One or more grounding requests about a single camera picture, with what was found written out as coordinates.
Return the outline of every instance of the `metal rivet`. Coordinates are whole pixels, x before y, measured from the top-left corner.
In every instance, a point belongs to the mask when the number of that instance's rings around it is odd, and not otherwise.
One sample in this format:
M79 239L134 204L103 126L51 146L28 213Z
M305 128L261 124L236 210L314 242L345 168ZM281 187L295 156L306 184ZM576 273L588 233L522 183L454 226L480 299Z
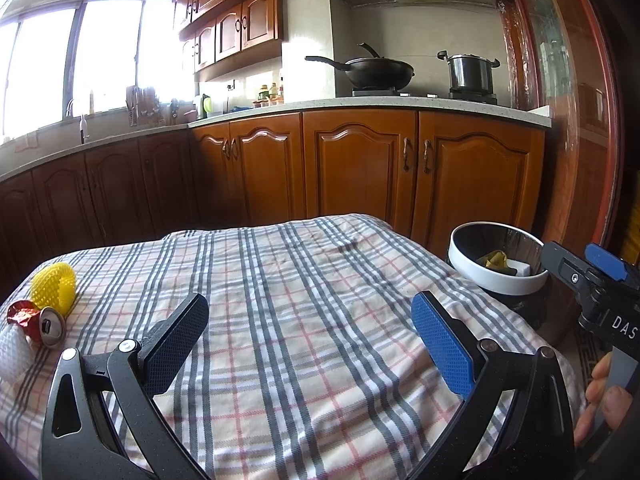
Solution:
M492 339L482 339L480 348L485 352L495 352L498 349L498 343Z
M125 339L118 345L118 350L121 352L131 352L136 347L136 342L133 339Z
M552 348L549 348L548 346L540 347L540 353L547 359L553 359L554 357L556 357L556 353L554 352L554 350Z
M65 361L71 361L71 359L73 359L74 357L76 357L75 348L66 348L65 351L62 352L62 358Z

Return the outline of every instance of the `checkered fabric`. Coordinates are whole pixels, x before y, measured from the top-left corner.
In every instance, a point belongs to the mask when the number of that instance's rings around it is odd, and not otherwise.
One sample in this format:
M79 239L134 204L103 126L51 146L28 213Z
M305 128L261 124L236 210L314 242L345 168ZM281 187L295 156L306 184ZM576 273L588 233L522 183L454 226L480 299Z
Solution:
M211 478L404 480L460 405L411 322L421 290L477 338L531 353L544 344L517 314L364 215L180 232L54 261L78 276L66 345L82 354L140 338L190 291L207 298L208 328L154 400ZM30 279L2 317L28 296ZM59 357L40 349L24 380L0 384L0 431L36 474ZM577 414L574 372L560 364ZM505 394L473 464L487 457L509 401ZM113 394L107 403L129 456L145 465Z

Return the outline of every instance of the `wok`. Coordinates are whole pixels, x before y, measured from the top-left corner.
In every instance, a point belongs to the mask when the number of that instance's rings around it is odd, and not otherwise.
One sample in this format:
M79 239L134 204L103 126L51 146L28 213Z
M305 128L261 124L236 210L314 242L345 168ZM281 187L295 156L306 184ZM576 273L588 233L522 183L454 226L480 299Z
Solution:
M341 70L347 75L354 88L363 90L401 90L409 84L414 74L414 67L404 61L380 57L366 43L358 46L369 51L373 57L361 57L351 59L346 63L340 63L323 56L306 56L307 61L319 61Z

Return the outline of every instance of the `white speckled countertop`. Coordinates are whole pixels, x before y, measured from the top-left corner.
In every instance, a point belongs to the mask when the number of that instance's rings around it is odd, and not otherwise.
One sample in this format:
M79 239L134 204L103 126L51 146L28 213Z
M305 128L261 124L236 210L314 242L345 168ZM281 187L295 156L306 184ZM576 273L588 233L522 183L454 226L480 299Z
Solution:
M63 150L61 152L51 153L50 155L43 156L37 160L32 160L19 168L15 168L5 174L0 175L0 182L11 178L23 171L31 170L40 164L50 162L62 156L71 155L73 153L81 152L82 150L90 150L98 148L105 144L111 144L112 142L119 142L120 140L134 139L136 137L148 136L152 134L159 134L161 132L167 132L172 130L181 130L185 128L194 128L196 126L204 126L206 124L215 124L224 121L232 121L237 119L244 119L250 117L256 117L267 114L280 114L283 112L296 112L304 110L314 110L318 108L343 108L343 107L391 107L391 108L414 108L414 109L428 109L428 110L446 110L452 112L464 112L469 114L479 114L487 117L495 117L505 120L517 121L519 123L528 123L533 126L542 126L544 128L551 127L551 118L544 115L537 114L535 112L524 112L522 110L516 110L514 108L506 108L497 105L487 105L483 103L473 103L470 101L459 101L453 99L436 99L429 97L342 97L335 99L322 99L316 101L300 101L295 103L289 103L278 106L271 106L265 108L252 108L251 110L244 110L242 112L235 112L231 114L225 114L216 116L209 119L202 119L194 121L189 124L178 124L177 126L162 126L160 128L149 128L146 130L138 130L136 132L127 132L121 135L106 137L104 139L96 140L94 142L88 142L86 144L79 144L78 146Z

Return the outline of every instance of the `hand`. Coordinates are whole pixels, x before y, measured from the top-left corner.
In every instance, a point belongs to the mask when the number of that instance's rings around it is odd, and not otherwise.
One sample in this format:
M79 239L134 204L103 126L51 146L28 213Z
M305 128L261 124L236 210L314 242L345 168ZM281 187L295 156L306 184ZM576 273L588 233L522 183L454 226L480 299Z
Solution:
M593 381L587 387L584 393L589 401L589 405L584 413L578 419L574 429L574 442L578 446L585 438L587 438L596 415L598 405L602 407L607 424L612 430L616 430L622 420L625 418L626 412L631 406L633 397L631 394L620 386L612 386L606 392L607 378L611 370L611 355L609 352L596 364L591 377Z

